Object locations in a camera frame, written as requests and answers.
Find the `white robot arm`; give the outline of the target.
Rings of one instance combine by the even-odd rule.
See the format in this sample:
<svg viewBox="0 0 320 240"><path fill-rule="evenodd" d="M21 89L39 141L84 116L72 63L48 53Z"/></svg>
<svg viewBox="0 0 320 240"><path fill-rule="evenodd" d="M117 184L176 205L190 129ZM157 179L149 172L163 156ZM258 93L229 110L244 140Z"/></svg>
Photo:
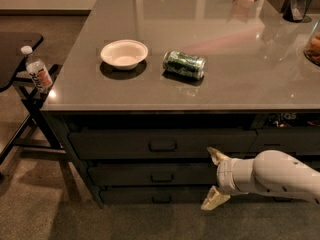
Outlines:
<svg viewBox="0 0 320 240"><path fill-rule="evenodd" d="M266 150L252 159L238 159L213 147L207 150L217 166L218 185L210 188L202 210L248 193L320 203L320 173L287 153Z"/></svg>

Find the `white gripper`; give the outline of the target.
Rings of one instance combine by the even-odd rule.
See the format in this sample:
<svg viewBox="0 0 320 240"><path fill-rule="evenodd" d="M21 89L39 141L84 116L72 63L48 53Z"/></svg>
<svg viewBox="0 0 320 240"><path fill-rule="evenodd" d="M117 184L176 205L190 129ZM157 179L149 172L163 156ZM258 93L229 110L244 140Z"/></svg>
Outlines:
<svg viewBox="0 0 320 240"><path fill-rule="evenodd" d="M201 205L202 210L212 211L227 202L231 198L230 195L255 192L253 159L228 158L213 147L208 147L207 151L212 162L218 166L217 182L222 192L216 186L212 186Z"/></svg>

